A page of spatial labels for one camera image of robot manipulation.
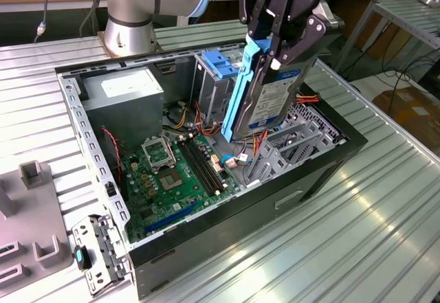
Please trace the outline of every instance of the metal rack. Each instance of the metal rack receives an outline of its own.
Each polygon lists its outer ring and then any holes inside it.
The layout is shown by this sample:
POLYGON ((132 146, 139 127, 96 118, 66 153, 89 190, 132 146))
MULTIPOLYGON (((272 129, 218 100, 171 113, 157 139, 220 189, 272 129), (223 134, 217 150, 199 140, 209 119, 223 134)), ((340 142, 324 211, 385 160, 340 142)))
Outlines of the metal rack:
POLYGON ((430 8, 418 0, 372 1, 340 52, 338 62, 335 65, 335 71, 341 69, 351 48, 356 43, 371 16, 375 13, 383 16, 383 19, 371 34, 363 50, 374 43, 388 22, 394 23, 412 34, 415 38, 418 38, 420 43, 415 48, 418 48, 421 43, 425 43, 433 49, 440 48, 440 9, 430 8))
MULTIPOLYGON (((167 49, 245 36, 237 22, 157 32, 167 49)), ((54 67, 106 58, 97 38, 0 48, 0 171, 37 159, 52 169, 72 226, 102 214, 54 67)), ((148 297, 148 302, 429 302, 440 289, 440 160, 318 61, 310 87, 368 144, 314 198, 148 297)), ((2 298, 92 298, 75 264, 2 298)), ((135 302, 127 280, 95 302, 135 302)))

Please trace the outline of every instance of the metal bracket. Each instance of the metal bracket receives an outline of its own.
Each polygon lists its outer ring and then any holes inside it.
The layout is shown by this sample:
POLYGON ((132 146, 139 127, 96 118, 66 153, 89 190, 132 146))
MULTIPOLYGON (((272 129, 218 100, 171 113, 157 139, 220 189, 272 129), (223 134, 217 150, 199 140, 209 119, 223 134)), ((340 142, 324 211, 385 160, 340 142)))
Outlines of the metal bracket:
POLYGON ((119 231, 110 215, 89 216, 73 228, 75 243, 85 247, 90 257, 91 268, 85 279, 90 294, 97 296, 124 280, 131 266, 119 231))

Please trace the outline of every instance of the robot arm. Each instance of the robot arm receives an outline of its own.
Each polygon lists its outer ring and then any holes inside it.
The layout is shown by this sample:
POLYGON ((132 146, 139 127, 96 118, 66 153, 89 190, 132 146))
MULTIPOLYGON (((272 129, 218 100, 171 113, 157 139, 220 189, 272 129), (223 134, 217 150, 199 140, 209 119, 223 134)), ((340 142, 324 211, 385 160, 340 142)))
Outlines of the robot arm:
POLYGON ((283 121, 314 58, 343 25, 327 0, 240 0, 247 46, 221 132, 228 142, 283 121))
POLYGON ((119 56, 153 52, 157 41, 152 14, 201 16, 209 0, 107 0, 109 21, 104 39, 119 56))
POLYGON ((327 30, 340 27, 327 0, 240 0, 240 22, 253 40, 273 34, 265 61, 273 69, 313 51, 327 30))

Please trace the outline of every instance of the cardboard box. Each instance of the cardboard box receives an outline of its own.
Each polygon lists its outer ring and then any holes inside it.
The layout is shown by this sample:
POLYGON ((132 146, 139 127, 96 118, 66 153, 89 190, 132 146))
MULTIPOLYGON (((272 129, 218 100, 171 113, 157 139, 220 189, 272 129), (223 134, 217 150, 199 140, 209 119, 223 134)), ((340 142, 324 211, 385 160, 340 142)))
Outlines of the cardboard box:
MULTIPOLYGON (((378 95, 373 104, 387 112, 392 91, 378 95)), ((417 138, 423 145, 440 156, 440 102, 430 99, 414 87, 396 90, 390 112, 400 126, 417 138)))

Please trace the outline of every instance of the cable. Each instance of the cable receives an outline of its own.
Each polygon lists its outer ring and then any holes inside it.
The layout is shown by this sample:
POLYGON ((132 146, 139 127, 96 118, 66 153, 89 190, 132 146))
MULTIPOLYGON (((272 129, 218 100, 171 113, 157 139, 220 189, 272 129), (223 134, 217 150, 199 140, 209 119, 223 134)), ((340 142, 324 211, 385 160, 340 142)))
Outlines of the cable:
POLYGON ((385 33, 386 28, 380 32, 379 36, 375 39, 375 41, 373 43, 371 43, 371 45, 369 47, 367 47, 364 52, 362 52, 362 54, 354 61, 354 63, 352 63, 346 69, 344 69, 343 71, 340 72, 341 76, 343 76, 350 68, 356 66, 356 64, 370 51, 370 49, 374 46, 374 44, 376 44, 376 42, 378 42, 378 40, 380 40, 382 35, 385 33))
POLYGON ((122 178, 122 168, 121 168, 121 157, 119 155, 119 148, 118 148, 118 141, 117 139, 108 131, 106 128, 101 128, 102 131, 104 131, 113 142, 113 145, 115 146, 116 150, 116 159, 118 160, 118 176, 119 176, 119 184, 121 183, 122 178))
POLYGON ((36 36, 34 38, 34 43, 37 42, 39 37, 44 34, 46 31, 46 17, 47 17, 47 3, 49 0, 44 0, 44 10, 43 10, 43 20, 40 22, 40 25, 36 28, 36 36))
POLYGON ((79 29, 80 37, 83 37, 84 25, 89 20, 90 16, 96 11, 96 8, 99 6, 99 3, 100 3, 100 0, 93 0, 89 12, 87 13, 87 15, 85 16, 84 20, 81 23, 81 26, 80 26, 80 29, 79 29))
POLYGON ((421 60, 421 59, 423 59, 423 58, 428 58, 429 55, 431 55, 431 54, 433 54, 433 53, 435 53, 435 52, 438 52, 438 51, 440 51, 440 48, 437 48, 437 49, 435 49, 435 50, 432 50, 431 52, 428 52, 428 53, 427 53, 426 55, 424 55, 424 56, 420 56, 420 57, 418 57, 417 60, 412 61, 412 62, 411 62, 406 68, 405 68, 405 70, 400 74, 400 76, 399 76, 399 78, 397 79, 397 82, 396 82, 396 84, 395 84, 395 86, 394 86, 393 94, 391 95, 390 106, 388 107, 388 111, 386 112, 386 114, 390 115, 391 109, 392 109, 392 107, 393 107, 394 96, 395 96, 395 94, 396 94, 396 90, 397 90, 397 85, 399 84, 400 80, 402 79, 402 76, 403 76, 403 75, 409 70, 409 68, 410 68, 411 66, 413 66, 415 63, 417 63, 419 60, 421 60))
POLYGON ((187 111, 187 109, 184 108, 184 113, 181 116, 180 122, 176 126, 174 126, 173 129, 180 129, 184 125, 185 118, 186 118, 186 111, 187 111))

